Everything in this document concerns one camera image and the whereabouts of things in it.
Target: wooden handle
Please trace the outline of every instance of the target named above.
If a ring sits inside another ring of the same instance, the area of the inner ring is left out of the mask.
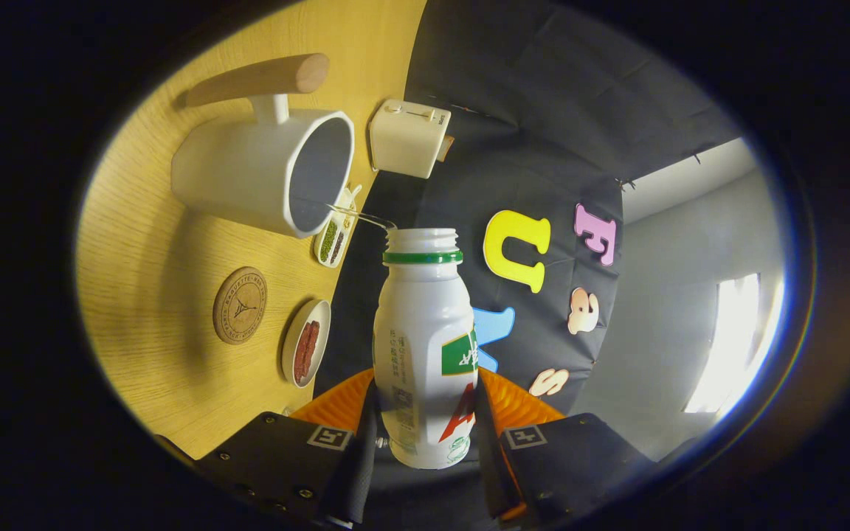
[[[328,70],[330,58],[324,54],[272,58],[202,81],[190,88],[185,101],[195,107],[252,95],[307,94],[323,84]]]

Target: white mug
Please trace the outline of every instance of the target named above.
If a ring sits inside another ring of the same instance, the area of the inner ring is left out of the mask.
[[[187,105],[248,97],[256,121],[192,130],[173,157],[173,194],[191,209],[280,235],[320,232],[350,174],[353,123],[343,111],[288,110],[286,93],[316,90],[327,65],[322,54],[281,58],[192,88]]]

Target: bright light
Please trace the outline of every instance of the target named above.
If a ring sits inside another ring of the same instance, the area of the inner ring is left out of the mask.
[[[758,312],[759,275],[719,284],[711,355],[685,413],[717,411],[745,376]]]
[[[746,393],[746,389],[749,389],[750,384],[753,383],[756,374],[759,373],[759,367],[762,367],[763,362],[766,361],[766,354],[770,352],[770,347],[773,345],[773,339],[776,335],[776,329],[779,327],[779,313],[782,312],[782,302],[785,295],[785,282],[779,281],[775,293],[773,293],[773,305],[770,307],[770,316],[763,330],[763,339],[759,341],[759,347],[756,349],[756,353],[753,354],[753,360],[750,362],[750,365],[746,367],[742,376],[733,384],[733,392],[730,393],[723,406],[719,407],[717,419],[725,416],[725,414],[733,409],[733,406],[736,406],[739,399]]]

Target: white bowl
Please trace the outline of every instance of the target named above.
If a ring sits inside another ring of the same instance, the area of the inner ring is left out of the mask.
[[[297,315],[294,316],[291,326],[287,327],[280,363],[287,380],[301,389],[310,384],[317,373],[317,369],[320,368],[320,362],[323,360],[323,352],[327,349],[327,335],[330,333],[330,316],[330,302],[324,299],[314,299],[307,302],[306,305],[303,305],[297,311]],[[310,369],[307,370],[307,375],[301,378],[300,382],[297,382],[294,380],[294,356],[297,354],[297,342],[300,340],[300,335],[309,322],[320,323],[320,331],[317,332],[317,343],[314,345],[314,355],[311,356]]]

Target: white bottle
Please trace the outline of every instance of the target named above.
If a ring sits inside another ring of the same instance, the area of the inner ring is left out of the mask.
[[[454,229],[392,229],[373,367],[393,456],[446,468],[468,453],[478,353]]]

